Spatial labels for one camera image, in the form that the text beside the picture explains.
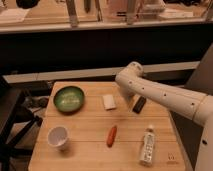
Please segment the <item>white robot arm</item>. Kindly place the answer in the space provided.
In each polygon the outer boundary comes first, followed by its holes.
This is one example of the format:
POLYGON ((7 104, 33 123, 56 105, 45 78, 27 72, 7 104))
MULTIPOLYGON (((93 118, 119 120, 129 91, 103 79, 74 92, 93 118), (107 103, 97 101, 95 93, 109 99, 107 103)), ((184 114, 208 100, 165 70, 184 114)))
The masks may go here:
POLYGON ((138 94, 203 127, 195 171, 213 171, 213 95, 144 79, 143 66, 133 61, 116 74, 128 95, 138 94))

